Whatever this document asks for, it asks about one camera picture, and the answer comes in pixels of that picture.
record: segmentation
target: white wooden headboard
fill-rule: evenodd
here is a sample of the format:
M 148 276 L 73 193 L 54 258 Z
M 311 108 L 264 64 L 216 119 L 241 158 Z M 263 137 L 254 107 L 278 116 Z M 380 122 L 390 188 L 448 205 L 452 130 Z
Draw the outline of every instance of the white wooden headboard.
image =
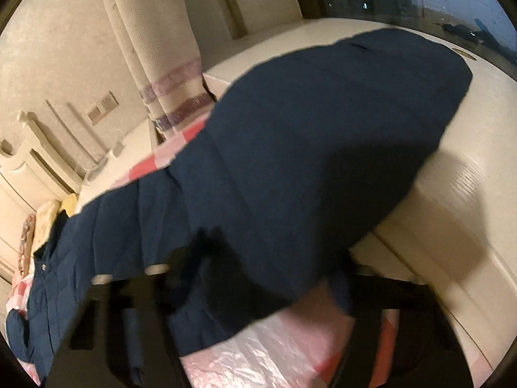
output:
M 24 112 L 18 116 L 24 141 L 14 155 L 0 149 L 0 275 L 12 277 L 22 225 L 52 199 L 79 193 L 81 178 Z

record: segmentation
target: brown patterned pillow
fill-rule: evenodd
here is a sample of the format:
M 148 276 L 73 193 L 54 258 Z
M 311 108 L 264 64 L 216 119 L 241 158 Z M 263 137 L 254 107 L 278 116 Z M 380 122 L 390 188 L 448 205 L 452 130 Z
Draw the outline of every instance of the brown patterned pillow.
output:
M 22 228 L 20 249 L 18 251 L 18 271 L 22 277 L 25 277 L 29 272 L 30 252 L 32 249 L 35 223 L 36 216 L 29 215 Z

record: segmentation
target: bed sheet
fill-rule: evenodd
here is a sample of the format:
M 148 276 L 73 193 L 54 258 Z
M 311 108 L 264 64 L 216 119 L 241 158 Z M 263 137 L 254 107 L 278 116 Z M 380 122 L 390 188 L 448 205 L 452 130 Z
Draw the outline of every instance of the bed sheet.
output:
M 203 128 L 208 115 L 160 145 L 112 188 L 170 164 Z M 26 310 L 32 277 L 16 282 L 11 308 Z M 230 340 L 185 356 L 182 363 L 195 388 L 323 388 L 332 379 L 352 327 L 353 318 L 336 306 L 323 281 L 291 307 L 253 323 Z M 371 388 L 389 376 L 396 329 L 397 311 L 386 310 Z M 467 361 L 477 388 L 490 368 L 479 351 L 471 351 Z M 23 367 L 39 384 L 33 365 Z

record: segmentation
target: curtain fold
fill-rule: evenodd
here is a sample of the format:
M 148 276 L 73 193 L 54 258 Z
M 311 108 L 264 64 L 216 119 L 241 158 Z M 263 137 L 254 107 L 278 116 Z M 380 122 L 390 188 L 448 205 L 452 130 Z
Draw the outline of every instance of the curtain fold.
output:
M 184 0 L 104 0 L 149 117 L 169 138 L 210 110 Z

